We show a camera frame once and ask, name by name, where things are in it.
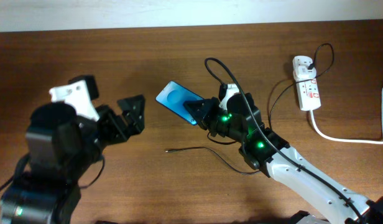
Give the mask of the blue smartphone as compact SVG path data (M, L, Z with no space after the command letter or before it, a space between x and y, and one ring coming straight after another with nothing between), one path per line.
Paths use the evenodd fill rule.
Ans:
M176 83L175 81L169 81L163 90L155 97L155 100L158 103L194 126L197 125L197 122L185 109L183 104L186 101L199 101L202 99L203 98L201 96Z

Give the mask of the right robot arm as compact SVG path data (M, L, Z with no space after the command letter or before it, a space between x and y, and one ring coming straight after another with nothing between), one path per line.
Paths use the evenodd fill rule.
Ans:
M199 127L241 143L239 153L254 170L286 185L330 223L383 223L383 197L372 201L337 183L310 164L261 120L250 94L236 94L226 109L219 99L184 102Z

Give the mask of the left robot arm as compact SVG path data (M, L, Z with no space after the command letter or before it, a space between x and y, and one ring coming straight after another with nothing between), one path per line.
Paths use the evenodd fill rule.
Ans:
M81 199L79 180L91 165L106 160L107 146L126 142L144 130L145 98L117 101L122 113L98 107L99 120L78 115L74 106L55 102L37 108L26 131L29 151L0 189L1 223L70 223Z

